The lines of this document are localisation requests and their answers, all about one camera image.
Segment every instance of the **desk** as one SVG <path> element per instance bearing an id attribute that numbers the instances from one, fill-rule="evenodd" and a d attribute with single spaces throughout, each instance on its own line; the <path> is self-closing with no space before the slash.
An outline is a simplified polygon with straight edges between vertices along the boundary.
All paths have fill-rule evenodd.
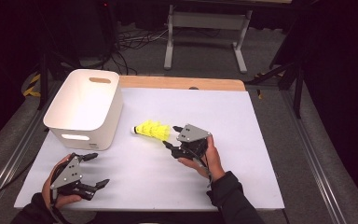
<path id="1" fill-rule="evenodd" d="M 81 164 L 83 183 L 93 185 L 106 178 L 110 182 L 97 191 L 92 201 L 70 204 L 68 209 L 216 211 L 205 195 L 207 179 L 172 158 L 159 140 L 131 134 L 131 126 L 146 119 L 160 120 L 171 126 L 191 123 L 211 132 L 223 166 L 241 181 L 254 207 L 284 208 L 249 94 L 240 81 L 121 77 L 120 85 L 124 106 L 112 146 L 99 151 L 98 158 Z M 224 91 L 206 91 L 213 89 L 213 85 Z M 156 89 L 181 86 L 197 86 L 205 91 Z M 176 135 L 172 131 L 169 139 L 174 145 L 178 145 Z M 65 148 L 49 133 L 14 206 L 23 208 L 30 202 L 53 165 L 71 152 L 86 154 L 90 151 Z"/>

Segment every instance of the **gray floor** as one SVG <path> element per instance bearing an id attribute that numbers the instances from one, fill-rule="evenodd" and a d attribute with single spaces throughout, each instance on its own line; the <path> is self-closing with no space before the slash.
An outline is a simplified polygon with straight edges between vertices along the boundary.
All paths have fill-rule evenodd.
<path id="1" fill-rule="evenodd" d="M 166 41 L 159 39 L 141 49 L 122 51 L 129 67 L 143 76 L 166 77 L 213 77 L 250 80 L 259 72 L 266 72 L 276 50 L 282 43 L 284 35 L 280 31 L 250 29 L 245 37 L 242 54 L 248 73 L 239 72 L 235 56 L 230 46 L 237 37 L 235 32 L 221 31 L 215 37 L 209 37 L 196 31 L 183 31 L 174 37 L 172 69 L 163 69 Z M 104 69 L 117 71 L 117 66 L 108 62 Z M 301 116 L 294 119 L 292 110 L 287 106 L 287 96 L 293 91 L 279 91 L 271 87 L 277 79 L 272 78 L 262 86 L 246 86 L 251 94 L 255 113 L 264 136 L 273 168 L 285 203 L 285 211 L 290 223 L 358 223 L 358 189 L 342 166 L 332 143 L 330 142 L 318 113 L 310 99 L 307 88 L 303 90 Z M 262 99 L 256 94 L 260 89 Z M 37 112 L 38 98 L 27 97 L 7 126 L 0 132 L 0 175 L 9 161 L 13 151 L 18 147 Z M 305 132 L 314 149 L 314 155 L 322 167 L 334 198 L 324 198 L 321 184 L 315 178 L 315 171 L 310 165 L 308 151 L 297 127 L 305 127 Z M 46 137 L 44 125 L 40 123 L 26 147 L 18 171 L 27 164 L 42 145 Z M 12 186 L 8 187 L 0 198 L 0 223 L 8 223 L 18 210 L 13 208 L 17 194 L 21 189 L 22 175 Z M 337 201 L 339 217 L 332 218 L 326 202 Z M 282 211 L 259 211 L 266 223 L 286 223 Z M 92 219 L 93 212 L 65 212 L 65 216 L 75 223 L 85 223 Z"/>

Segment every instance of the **black jacket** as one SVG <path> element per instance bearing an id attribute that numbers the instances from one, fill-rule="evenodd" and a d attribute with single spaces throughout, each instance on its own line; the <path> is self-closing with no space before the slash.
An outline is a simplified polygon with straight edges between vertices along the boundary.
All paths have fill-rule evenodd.
<path id="1" fill-rule="evenodd" d="M 242 184 L 230 171 L 212 183 L 212 190 L 207 192 L 212 204 L 219 208 L 226 224 L 264 223 L 243 195 Z M 45 206 L 41 193 L 36 193 L 28 205 L 11 221 L 12 224 L 51 224 L 55 220 Z"/>

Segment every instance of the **yellow object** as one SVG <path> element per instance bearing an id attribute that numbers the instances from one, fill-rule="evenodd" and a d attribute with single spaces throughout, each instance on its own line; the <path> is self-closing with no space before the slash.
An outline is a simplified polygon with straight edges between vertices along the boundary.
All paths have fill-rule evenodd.
<path id="1" fill-rule="evenodd" d="M 167 141 L 170 136 L 170 126 L 161 125 L 159 121 L 149 119 L 136 127 L 132 127 L 131 132 Z"/>
<path id="2" fill-rule="evenodd" d="M 35 75 L 30 84 L 28 85 L 27 90 L 23 93 L 24 96 L 32 95 L 36 97 L 40 97 L 40 92 L 34 91 L 34 85 L 40 79 L 40 74 Z"/>

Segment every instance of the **table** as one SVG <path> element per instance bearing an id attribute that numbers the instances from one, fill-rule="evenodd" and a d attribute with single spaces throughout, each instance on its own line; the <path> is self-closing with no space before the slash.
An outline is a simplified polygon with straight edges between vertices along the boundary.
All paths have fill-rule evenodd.
<path id="1" fill-rule="evenodd" d="M 207 179 L 172 158 L 171 152 L 159 140 L 131 134 L 130 127 L 146 119 L 158 119 L 172 126 L 184 126 L 188 122 L 210 131 L 223 166 L 239 178 L 254 207 L 284 208 L 249 94 L 241 81 L 121 77 L 120 85 L 124 106 L 112 146 L 98 151 L 98 158 L 81 163 L 83 183 L 93 185 L 106 178 L 110 182 L 97 191 L 92 201 L 70 204 L 67 209 L 216 211 L 205 195 Z M 178 89 L 194 86 L 202 90 Z M 174 145 L 178 145 L 176 135 L 172 132 L 169 139 Z M 23 208 L 30 202 L 53 165 L 71 152 L 90 153 L 65 148 L 54 134 L 49 133 L 14 206 Z"/>

